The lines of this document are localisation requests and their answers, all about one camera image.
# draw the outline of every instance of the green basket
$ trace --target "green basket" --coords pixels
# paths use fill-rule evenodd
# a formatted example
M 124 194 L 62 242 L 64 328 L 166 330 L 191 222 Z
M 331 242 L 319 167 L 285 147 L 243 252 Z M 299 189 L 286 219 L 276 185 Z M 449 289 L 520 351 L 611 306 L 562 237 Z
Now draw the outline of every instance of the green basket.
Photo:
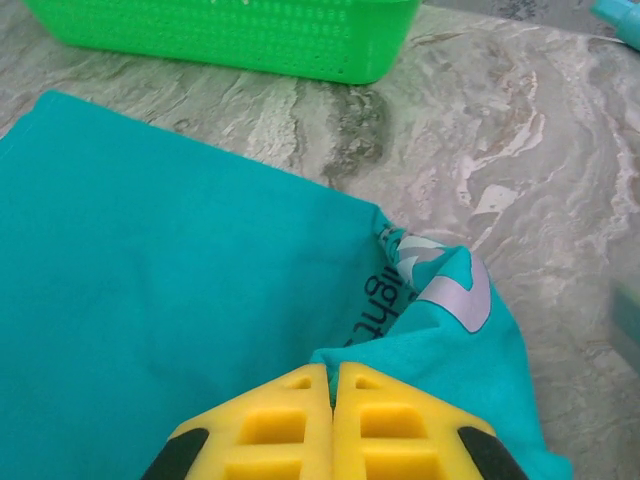
M 393 65 L 420 0 L 25 0 L 62 42 L 365 84 Z

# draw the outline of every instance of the teal fabric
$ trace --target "teal fabric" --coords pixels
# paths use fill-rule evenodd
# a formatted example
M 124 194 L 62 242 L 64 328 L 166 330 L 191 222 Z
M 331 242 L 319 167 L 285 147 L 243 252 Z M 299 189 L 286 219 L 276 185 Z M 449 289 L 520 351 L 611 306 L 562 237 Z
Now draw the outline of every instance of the teal fabric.
M 179 423 L 310 358 L 412 383 L 532 480 L 571 478 L 493 287 L 475 333 L 418 296 L 471 289 L 472 256 L 407 270 L 375 205 L 49 92 L 0 142 L 0 232 L 3 478 L 139 478 Z

